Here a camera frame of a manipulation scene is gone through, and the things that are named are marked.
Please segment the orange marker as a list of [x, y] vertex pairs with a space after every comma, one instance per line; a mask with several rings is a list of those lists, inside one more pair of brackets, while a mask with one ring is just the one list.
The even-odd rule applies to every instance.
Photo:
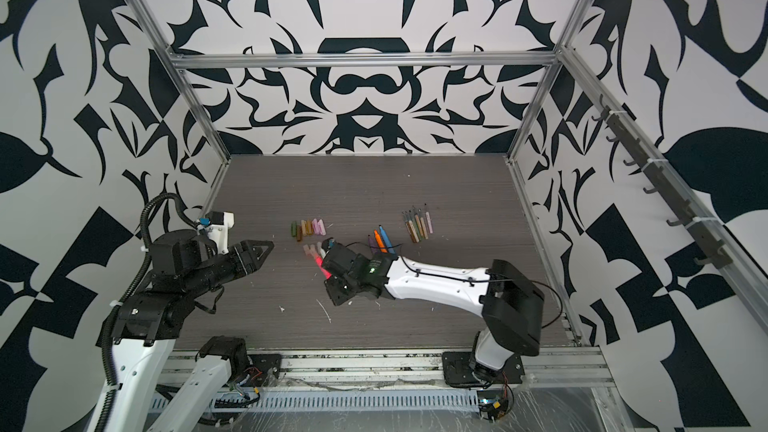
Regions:
[[386, 243], [384, 241], [384, 238], [383, 238], [382, 234], [379, 231], [375, 230], [374, 231], [374, 237], [375, 237], [375, 240], [376, 240], [380, 250], [383, 253], [389, 253], [389, 248], [386, 246]]

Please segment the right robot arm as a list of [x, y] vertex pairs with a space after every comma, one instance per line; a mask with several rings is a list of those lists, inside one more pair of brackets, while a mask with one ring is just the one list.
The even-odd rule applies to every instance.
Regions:
[[324, 285], [336, 306], [357, 296], [420, 300], [457, 308], [483, 320], [484, 328], [470, 352], [442, 355], [444, 381], [450, 387], [501, 383], [508, 370], [522, 372], [522, 357], [540, 355], [546, 327], [543, 284], [508, 261], [496, 259], [489, 267], [451, 268], [420, 263], [390, 249], [366, 257], [331, 239], [321, 243], [321, 250]]

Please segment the purple marker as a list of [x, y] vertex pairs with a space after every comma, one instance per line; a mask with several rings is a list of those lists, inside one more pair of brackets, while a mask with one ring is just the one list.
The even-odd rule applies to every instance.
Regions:
[[378, 243], [376, 242], [376, 240], [372, 235], [367, 236], [367, 241], [372, 253], [377, 253], [380, 251]]

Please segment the green pen tan cap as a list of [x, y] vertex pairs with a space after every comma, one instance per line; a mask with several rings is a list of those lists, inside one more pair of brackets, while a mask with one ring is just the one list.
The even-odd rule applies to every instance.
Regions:
[[414, 228], [414, 234], [417, 237], [418, 241], [422, 241], [423, 240], [423, 234], [421, 232], [421, 224], [420, 224], [420, 220], [418, 218], [418, 215], [417, 215], [417, 213], [416, 213], [416, 211], [414, 209], [410, 210], [410, 216], [411, 216], [411, 221], [412, 221], [413, 228]]

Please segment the blue marker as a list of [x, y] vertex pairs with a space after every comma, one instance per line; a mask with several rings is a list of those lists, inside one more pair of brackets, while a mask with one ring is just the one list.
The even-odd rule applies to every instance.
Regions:
[[386, 250], [390, 254], [394, 254], [395, 253], [395, 247], [392, 244], [391, 240], [389, 239], [388, 234], [387, 234], [387, 232], [386, 232], [386, 230], [384, 229], [383, 226], [379, 226], [379, 234], [380, 234], [380, 237], [381, 237], [381, 241], [384, 244], [384, 247], [386, 248]]

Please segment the red marker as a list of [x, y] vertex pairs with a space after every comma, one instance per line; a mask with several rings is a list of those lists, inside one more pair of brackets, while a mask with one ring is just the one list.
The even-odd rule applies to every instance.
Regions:
[[323, 267], [323, 257], [316, 251], [310, 251], [310, 257], [313, 259], [314, 263], [323, 273], [324, 279], [325, 280], [329, 279], [331, 277], [331, 274]]

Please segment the brown pen green cap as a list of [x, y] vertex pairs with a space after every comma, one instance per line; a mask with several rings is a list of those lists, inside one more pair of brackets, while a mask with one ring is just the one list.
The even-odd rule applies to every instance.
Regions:
[[408, 217], [407, 217], [405, 212], [402, 212], [402, 217], [403, 217], [403, 221], [404, 221], [404, 224], [405, 224], [405, 227], [406, 227], [406, 230], [408, 232], [408, 235], [409, 235], [409, 238], [410, 238], [411, 242], [412, 243], [417, 243], [416, 237], [415, 237], [415, 235], [413, 233], [413, 230], [411, 228], [409, 219], [408, 219]]

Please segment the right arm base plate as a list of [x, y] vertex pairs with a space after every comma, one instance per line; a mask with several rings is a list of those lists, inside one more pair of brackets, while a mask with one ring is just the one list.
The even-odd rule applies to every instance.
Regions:
[[499, 371], [477, 365], [471, 352], [443, 352], [441, 364], [444, 382], [453, 388], [487, 388], [504, 383], [519, 385], [525, 375], [522, 361], [516, 355], [510, 357]]

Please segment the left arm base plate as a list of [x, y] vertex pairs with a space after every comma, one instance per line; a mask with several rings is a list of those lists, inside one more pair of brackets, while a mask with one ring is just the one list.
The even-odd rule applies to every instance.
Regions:
[[239, 382], [241, 387], [261, 388], [278, 381], [281, 375], [281, 354], [257, 353], [249, 354], [248, 358], [248, 366]]

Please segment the cream pen brown cap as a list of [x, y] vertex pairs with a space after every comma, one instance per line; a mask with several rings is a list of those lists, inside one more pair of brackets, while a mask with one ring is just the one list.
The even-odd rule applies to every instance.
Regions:
[[410, 222], [411, 228], [412, 228], [412, 230], [413, 230], [413, 233], [414, 233], [414, 228], [413, 228], [413, 224], [412, 224], [412, 221], [411, 221], [410, 212], [409, 212], [409, 211], [407, 211], [407, 212], [406, 212], [406, 215], [407, 215], [407, 217], [408, 217], [408, 219], [409, 219], [409, 222]]

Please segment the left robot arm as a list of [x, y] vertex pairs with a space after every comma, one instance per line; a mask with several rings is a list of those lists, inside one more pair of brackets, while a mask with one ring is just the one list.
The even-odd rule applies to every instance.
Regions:
[[229, 244], [234, 216], [228, 212], [209, 212], [197, 220], [183, 217], [185, 228], [152, 238], [150, 215], [167, 201], [183, 215], [176, 193], [165, 192], [146, 203], [139, 220], [143, 262], [103, 322], [99, 345], [105, 384], [87, 426], [90, 431], [220, 427], [222, 420], [207, 415], [215, 396], [224, 386], [236, 388], [251, 365], [244, 339], [215, 336], [197, 353], [193, 371], [180, 387], [161, 384], [161, 372], [189, 315], [217, 311], [200, 297], [221, 297], [226, 284], [257, 272], [275, 247], [259, 240]]

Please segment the tan pen ochre cap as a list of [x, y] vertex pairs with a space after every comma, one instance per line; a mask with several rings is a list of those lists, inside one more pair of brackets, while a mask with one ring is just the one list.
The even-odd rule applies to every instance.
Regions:
[[419, 215], [419, 224], [420, 224], [420, 230], [421, 230], [421, 233], [422, 233], [422, 235], [424, 237], [424, 240], [428, 240], [428, 238], [429, 238], [428, 228], [427, 228], [427, 225], [426, 225], [426, 221], [425, 221], [425, 219], [424, 219], [424, 217], [422, 215]]

